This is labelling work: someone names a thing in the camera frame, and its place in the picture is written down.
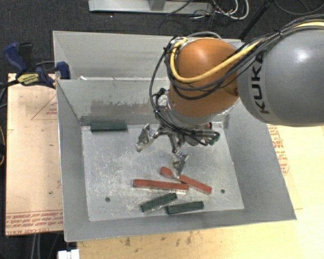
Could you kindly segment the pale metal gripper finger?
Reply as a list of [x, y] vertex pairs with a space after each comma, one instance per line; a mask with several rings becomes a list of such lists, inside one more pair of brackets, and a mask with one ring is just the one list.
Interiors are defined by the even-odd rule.
[[138, 137], [136, 143], [136, 151], [141, 152], [142, 150], [148, 148], [156, 138], [156, 131], [151, 127], [150, 124], [146, 124]]
[[172, 167], [176, 175], [180, 176], [183, 174], [183, 170], [187, 165], [188, 158], [189, 155], [182, 151], [177, 151], [172, 155]]

